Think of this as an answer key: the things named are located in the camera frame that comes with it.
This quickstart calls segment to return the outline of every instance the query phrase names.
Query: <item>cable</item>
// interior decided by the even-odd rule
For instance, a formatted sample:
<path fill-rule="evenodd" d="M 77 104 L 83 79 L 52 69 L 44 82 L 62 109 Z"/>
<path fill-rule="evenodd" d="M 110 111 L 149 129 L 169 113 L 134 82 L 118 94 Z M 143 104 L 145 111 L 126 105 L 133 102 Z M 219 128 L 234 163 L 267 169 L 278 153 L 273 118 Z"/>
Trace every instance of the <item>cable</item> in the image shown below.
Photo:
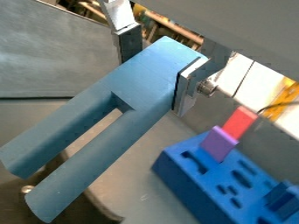
<path fill-rule="evenodd" d="M 237 96 L 237 94 L 238 94 L 239 88 L 241 88 L 241 86 L 242 86 L 242 84 L 243 84 L 243 82 L 245 82 L 245 80 L 246 80 L 246 78 L 247 78 L 247 76 L 249 76 L 249 71 L 250 71 L 251 67 L 254 66 L 254 64 L 255 64 L 255 61 L 253 61 L 251 65 L 250 65 L 250 67 L 249 67 L 247 73 L 246 73 L 246 75 L 245 75 L 245 77 L 243 77 L 241 83 L 238 84 L 238 89 L 237 89 L 234 95 L 231 96 L 233 98 L 235 98 L 235 96 Z"/>
<path fill-rule="evenodd" d="M 278 104 L 269 105 L 263 107 L 257 113 L 261 114 L 266 109 L 282 107 L 282 106 L 290 106 L 290 105 L 299 105 L 299 101 L 287 101 L 287 102 L 281 102 Z"/>

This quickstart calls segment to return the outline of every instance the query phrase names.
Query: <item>blue foam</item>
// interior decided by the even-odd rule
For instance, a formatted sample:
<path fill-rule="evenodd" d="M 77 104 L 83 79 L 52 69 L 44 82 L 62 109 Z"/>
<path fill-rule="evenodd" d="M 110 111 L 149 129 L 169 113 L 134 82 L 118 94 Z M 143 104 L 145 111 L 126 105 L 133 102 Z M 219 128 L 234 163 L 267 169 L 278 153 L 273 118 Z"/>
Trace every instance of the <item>blue foam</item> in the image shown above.
<path fill-rule="evenodd" d="M 278 182 L 237 150 L 219 164 L 201 143 L 209 132 L 167 147 L 154 171 L 202 224 L 298 223 L 267 207 L 265 196 Z"/>

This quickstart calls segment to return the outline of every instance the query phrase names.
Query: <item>blue block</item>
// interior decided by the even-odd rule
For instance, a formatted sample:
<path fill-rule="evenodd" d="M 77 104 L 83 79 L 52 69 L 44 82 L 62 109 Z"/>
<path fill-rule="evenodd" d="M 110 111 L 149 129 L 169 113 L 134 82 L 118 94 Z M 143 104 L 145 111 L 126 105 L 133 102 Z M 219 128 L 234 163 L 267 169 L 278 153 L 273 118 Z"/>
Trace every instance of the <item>blue block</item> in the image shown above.
<path fill-rule="evenodd" d="M 167 147 L 154 171 L 202 224 L 295 224 L 299 213 L 282 221 L 266 195 L 278 182 L 234 149 L 219 164 L 201 143 L 209 132 Z"/>

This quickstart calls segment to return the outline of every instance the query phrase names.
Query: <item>hole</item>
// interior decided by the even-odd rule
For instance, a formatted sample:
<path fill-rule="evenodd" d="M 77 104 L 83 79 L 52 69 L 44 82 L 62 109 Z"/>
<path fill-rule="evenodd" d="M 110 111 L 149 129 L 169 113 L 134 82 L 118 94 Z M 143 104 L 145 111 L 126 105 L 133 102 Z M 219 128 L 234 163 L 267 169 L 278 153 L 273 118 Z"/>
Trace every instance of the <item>hole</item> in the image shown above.
<path fill-rule="evenodd" d="M 231 204 L 234 205 L 235 208 L 238 208 L 238 209 L 242 208 L 242 205 L 241 205 L 241 203 L 239 203 L 239 201 L 237 199 L 234 199 L 234 198 L 230 199 L 230 202 L 231 202 Z"/>
<path fill-rule="evenodd" d="M 235 180 L 246 187 L 246 188 L 251 188 L 253 185 L 249 181 L 249 179 L 245 177 L 245 175 L 239 172 L 239 171 L 233 171 L 231 172 L 233 177 L 235 178 Z"/>
<path fill-rule="evenodd" d="M 271 222 L 269 220 L 266 220 L 265 218 L 258 218 L 257 220 L 257 224 L 271 224 Z"/>
<path fill-rule="evenodd" d="M 258 175 L 257 171 L 250 167 L 250 165 L 243 161 L 243 160 L 239 160 L 238 161 L 241 166 L 245 168 L 245 170 L 254 176 Z"/>
<path fill-rule="evenodd" d="M 191 159 L 191 161 L 198 165 L 201 174 L 205 174 L 209 171 L 207 167 L 202 164 L 202 162 L 197 159 L 197 157 L 189 151 L 186 151 L 182 154 L 182 156 L 185 158 Z"/>
<path fill-rule="evenodd" d="M 233 185 L 229 186 L 229 190 L 234 195 L 239 194 L 238 189 Z"/>
<path fill-rule="evenodd" d="M 182 156 L 183 156 L 185 158 L 190 158 L 190 157 L 191 157 L 191 153 L 190 153 L 189 151 L 186 151 L 186 152 L 182 154 Z"/>
<path fill-rule="evenodd" d="M 217 185 L 217 188 L 222 194 L 227 194 L 227 191 L 226 191 L 223 185 Z"/>
<path fill-rule="evenodd" d="M 265 185 L 266 185 L 266 187 L 267 187 L 269 189 L 273 189 L 273 188 L 274 188 L 274 186 L 273 186 L 273 184 L 270 183 L 269 180 L 265 181 Z"/>

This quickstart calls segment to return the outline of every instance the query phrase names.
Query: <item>red block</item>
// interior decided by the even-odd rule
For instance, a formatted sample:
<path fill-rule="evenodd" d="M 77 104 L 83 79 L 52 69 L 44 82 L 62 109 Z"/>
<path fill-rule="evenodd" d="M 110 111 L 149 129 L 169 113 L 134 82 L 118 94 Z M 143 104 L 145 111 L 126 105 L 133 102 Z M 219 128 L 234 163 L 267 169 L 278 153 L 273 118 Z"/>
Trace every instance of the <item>red block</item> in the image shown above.
<path fill-rule="evenodd" d="M 222 129 L 235 139 L 239 139 L 257 119 L 258 115 L 251 112 L 246 107 L 241 106 L 238 107 L 230 119 L 225 123 Z"/>

